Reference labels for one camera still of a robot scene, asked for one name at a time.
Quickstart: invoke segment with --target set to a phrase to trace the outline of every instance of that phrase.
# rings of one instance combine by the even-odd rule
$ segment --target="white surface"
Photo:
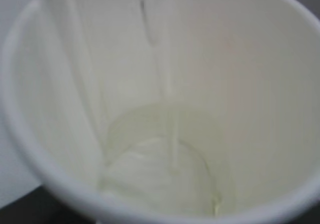
[[[83,60],[84,54],[75,46],[79,35],[72,34],[79,30],[72,29],[78,20],[70,15],[72,0],[33,3],[8,43],[1,81],[20,150],[52,192],[97,220],[211,223],[141,215],[85,187],[88,180],[95,184],[90,180],[101,153],[94,127],[88,127],[87,111],[96,103],[81,104],[91,94],[88,77],[104,78],[101,93],[112,118],[160,97],[155,67],[142,46],[146,36],[135,15],[138,1],[77,1],[97,73],[83,72],[88,66],[67,59]],[[237,214],[215,222],[273,223],[298,215],[320,190],[318,21],[294,0],[170,0],[169,5],[176,98],[211,112],[225,134]],[[88,89],[77,92],[79,84]]]
[[[29,1],[0,0],[1,49],[13,21]],[[0,119],[0,208],[24,196],[39,184],[13,150]]]

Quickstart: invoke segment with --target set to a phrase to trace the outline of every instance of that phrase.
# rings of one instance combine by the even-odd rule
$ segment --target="liquid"
[[[178,111],[181,120],[179,137],[175,137],[177,169],[172,170],[162,104],[144,106],[125,113],[110,126],[108,163],[100,191],[150,212],[214,216],[221,196],[205,156],[215,158],[206,150],[212,142],[221,146],[215,121],[207,113],[186,106],[173,108],[168,111],[168,129],[175,131],[172,112]],[[207,128],[199,130],[202,125]]]

